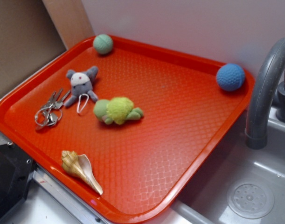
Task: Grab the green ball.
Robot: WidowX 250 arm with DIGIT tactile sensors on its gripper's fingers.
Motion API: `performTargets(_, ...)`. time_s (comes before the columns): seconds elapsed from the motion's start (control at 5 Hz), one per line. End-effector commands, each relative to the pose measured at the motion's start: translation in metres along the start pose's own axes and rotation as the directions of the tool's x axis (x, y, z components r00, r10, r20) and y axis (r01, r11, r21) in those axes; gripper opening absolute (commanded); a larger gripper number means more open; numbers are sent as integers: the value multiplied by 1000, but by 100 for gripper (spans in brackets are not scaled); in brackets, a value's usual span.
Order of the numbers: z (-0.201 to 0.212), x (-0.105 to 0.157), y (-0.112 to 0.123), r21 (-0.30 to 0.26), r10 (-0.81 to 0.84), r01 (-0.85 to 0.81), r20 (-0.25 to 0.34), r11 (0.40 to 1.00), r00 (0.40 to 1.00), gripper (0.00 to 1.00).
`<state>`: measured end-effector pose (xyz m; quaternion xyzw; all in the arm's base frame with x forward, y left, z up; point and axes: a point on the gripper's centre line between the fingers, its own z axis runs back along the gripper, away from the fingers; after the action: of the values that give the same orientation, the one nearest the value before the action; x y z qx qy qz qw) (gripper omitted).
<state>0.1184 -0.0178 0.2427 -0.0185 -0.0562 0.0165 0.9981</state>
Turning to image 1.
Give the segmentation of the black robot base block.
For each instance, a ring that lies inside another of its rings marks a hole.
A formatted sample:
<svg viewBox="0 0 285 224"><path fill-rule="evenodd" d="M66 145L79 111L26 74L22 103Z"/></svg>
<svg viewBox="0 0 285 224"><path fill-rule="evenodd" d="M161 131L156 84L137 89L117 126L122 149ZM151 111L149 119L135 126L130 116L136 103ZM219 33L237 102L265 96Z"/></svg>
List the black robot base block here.
<svg viewBox="0 0 285 224"><path fill-rule="evenodd" d="M0 223L26 201L34 167L16 144L0 145Z"/></svg>

